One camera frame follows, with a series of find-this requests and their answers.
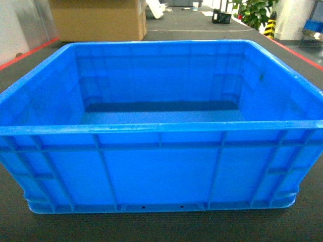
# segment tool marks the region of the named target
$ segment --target plastic crate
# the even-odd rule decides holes
[[[306,20],[304,28],[314,32],[323,33],[323,22],[308,19]]]
[[[73,43],[0,95],[0,160],[36,213],[285,208],[322,119],[251,41]]]

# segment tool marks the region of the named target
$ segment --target crate rim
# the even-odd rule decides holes
[[[53,126],[2,126],[1,136],[51,134],[116,134],[116,133],[174,133],[221,132],[256,130],[323,129],[323,120],[155,123],[125,125],[53,125]]]
[[[50,55],[30,72],[17,80],[4,92],[0,93],[0,104],[25,85],[42,69],[58,58],[68,49],[80,45],[154,45],[154,44],[192,44],[192,43],[237,43],[243,42],[252,45],[269,59],[279,65],[285,72],[293,76],[302,88],[310,91],[323,102],[323,91],[313,85],[302,75],[286,65],[276,56],[251,40],[179,40],[179,41],[127,41],[127,42],[77,42],[64,45]],[[292,129],[323,129],[323,119],[316,120],[273,120],[273,121],[243,121],[243,122],[207,122],[207,123],[167,123],[167,124],[125,124],[125,125],[48,125],[48,126],[0,126],[0,135],[41,135],[41,134],[99,134],[99,133],[141,133],[141,132],[210,132],[234,130],[292,130]]]

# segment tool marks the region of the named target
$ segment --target gray floor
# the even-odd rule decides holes
[[[315,47],[299,47],[298,45],[287,45],[286,47],[319,64],[320,66],[323,66],[323,45]]]
[[[199,12],[173,10],[160,20],[147,16],[144,40],[249,39],[323,90],[321,70],[259,32],[236,22],[212,24]],[[0,92],[61,46],[55,42],[0,71]],[[288,209],[41,215],[28,209],[22,189],[0,165],[0,241],[323,241],[322,191],[323,156]]]

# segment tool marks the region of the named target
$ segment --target crate base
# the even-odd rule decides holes
[[[77,205],[73,210],[69,205],[57,206],[55,211],[45,204],[29,204],[29,208],[38,214],[68,214],[68,213],[150,213],[150,212],[194,212],[214,210],[241,210],[241,209],[282,209],[295,203],[296,196],[273,202],[268,206],[268,201],[249,202],[218,202],[218,203],[191,203],[191,204],[147,204],[147,205]]]
[[[82,125],[244,121],[231,101],[92,104]]]

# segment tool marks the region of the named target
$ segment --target red line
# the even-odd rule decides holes
[[[42,44],[41,46],[37,47],[37,48],[34,48],[32,49],[31,51],[27,52],[27,53],[24,53],[23,55],[17,57],[17,58],[14,58],[13,60],[10,60],[8,61],[7,63],[4,63],[3,65],[0,66],[0,71],[3,70],[4,68],[7,68],[8,66],[12,65],[13,63],[16,63],[17,61],[25,58],[26,56],[29,56],[33,53],[35,53],[36,51],[54,43],[55,41],[59,40],[60,38],[59,37],[56,37],[55,39],[52,39],[51,41],[48,41],[46,42],[45,44]]]
[[[297,57],[301,58],[303,61],[306,61],[307,63],[311,64],[312,66],[314,66],[314,67],[316,67],[316,68],[320,69],[321,71],[323,71],[323,67],[322,67],[322,66],[320,66],[319,64],[316,64],[315,62],[313,62],[313,61],[309,60],[308,58],[306,58],[306,57],[302,56],[301,54],[299,54],[299,53],[297,53],[297,52],[295,52],[295,51],[291,50],[290,48],[288,48],[288,47],[286,47],[286,46],[284,46],[284,45],[282,45],[282,44],[278,43],[277,41],[275,41],[275,40],[273,40],[273,39],[270,39],[270,40],[271,40],[272,42],[276,43],[277,45],[279,45],[281,48],[284,48],[285,50],[287,50],[287,51],[291,52],[292,54],[296,55]]]

